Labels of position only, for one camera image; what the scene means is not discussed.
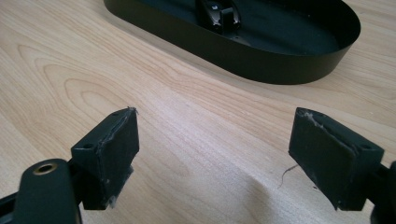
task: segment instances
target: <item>tabletop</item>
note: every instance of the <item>tabletop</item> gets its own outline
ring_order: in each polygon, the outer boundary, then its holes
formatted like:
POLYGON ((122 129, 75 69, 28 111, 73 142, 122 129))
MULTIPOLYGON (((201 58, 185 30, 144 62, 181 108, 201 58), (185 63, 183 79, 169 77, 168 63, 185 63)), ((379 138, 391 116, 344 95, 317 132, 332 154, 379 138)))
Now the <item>tabletop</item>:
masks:
POLYGON ((115 208, 84 223, 369 223, 335 211, 296 162, 296 107, 325 113, 396 161, 396 2, 346 0, 361 36, 333 72, 247 80, 123 21, 103 0, 0 1, 0 197, 113 111, 138 110, 140 152, 115 208))

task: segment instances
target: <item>wooden table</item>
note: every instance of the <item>wooden table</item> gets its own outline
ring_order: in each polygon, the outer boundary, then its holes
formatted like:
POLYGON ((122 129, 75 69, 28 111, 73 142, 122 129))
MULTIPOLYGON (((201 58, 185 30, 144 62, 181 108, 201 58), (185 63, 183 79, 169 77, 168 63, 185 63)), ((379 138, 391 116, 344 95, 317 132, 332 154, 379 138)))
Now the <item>wooden table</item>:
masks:
POLYGON ((0 197, 109 113, 138 109, 140 152, 115 209, 84 223, 369 223, 334 211, 288 154, 297 106, 396 160, 396 2, 347 0, 361 36, 327 77, 243 79, 110 14, 102 0, 0 1, 0 197))

